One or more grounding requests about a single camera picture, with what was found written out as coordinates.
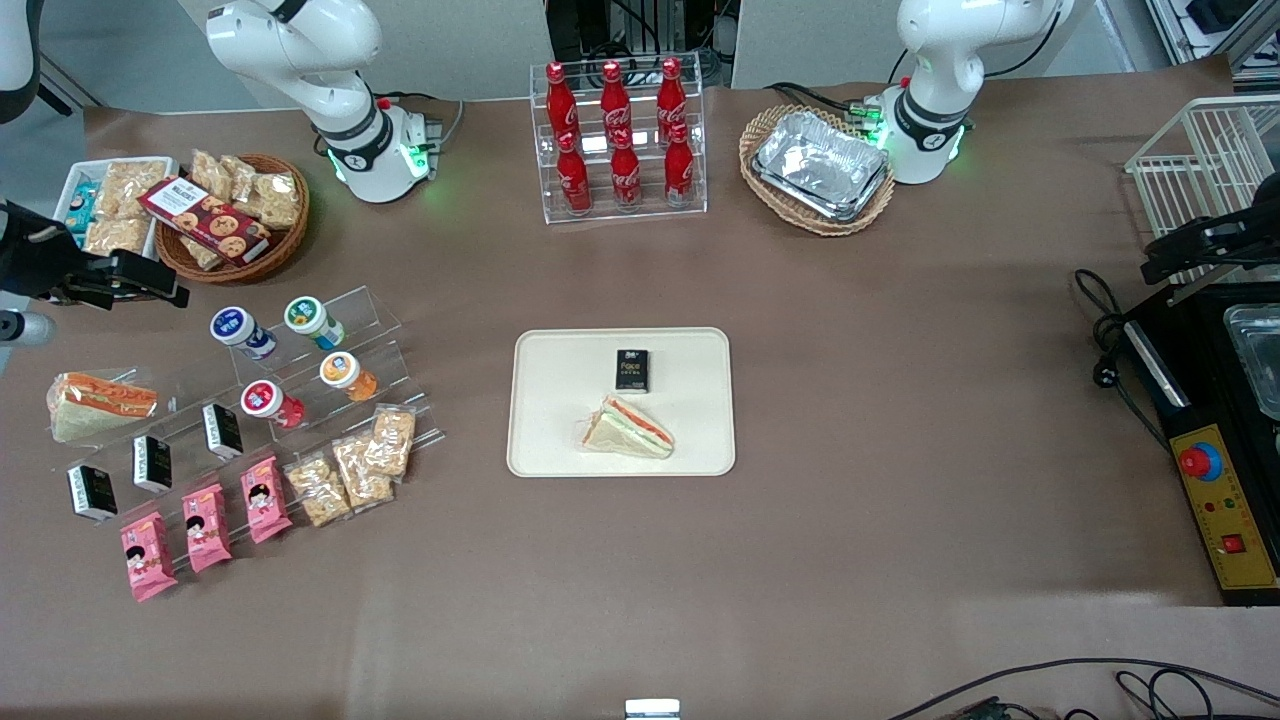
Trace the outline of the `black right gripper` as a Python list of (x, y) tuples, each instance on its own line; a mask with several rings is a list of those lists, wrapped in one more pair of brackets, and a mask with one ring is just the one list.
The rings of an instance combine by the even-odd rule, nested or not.
[(115, 302), (160, 300), (189, 305), (189, 291), (164, 263), (137, 252), (101, 258), (106, 290), (93, 258), (64, 224), (4, 200), (1, 205), (1, 288), (58, 306), (87, 305), (111, 310)]

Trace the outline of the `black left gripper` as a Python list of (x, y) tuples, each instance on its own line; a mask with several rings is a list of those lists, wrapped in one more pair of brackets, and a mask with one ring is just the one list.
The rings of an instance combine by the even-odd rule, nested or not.
[(1279, 263), (1279, 176), (1262, 181), (1247, 209), (1201, 217), (1149, 243), (1140, 266), (1143, 282), (1157, 284), (1180, 272), (1217, 263), (1242, 266)]

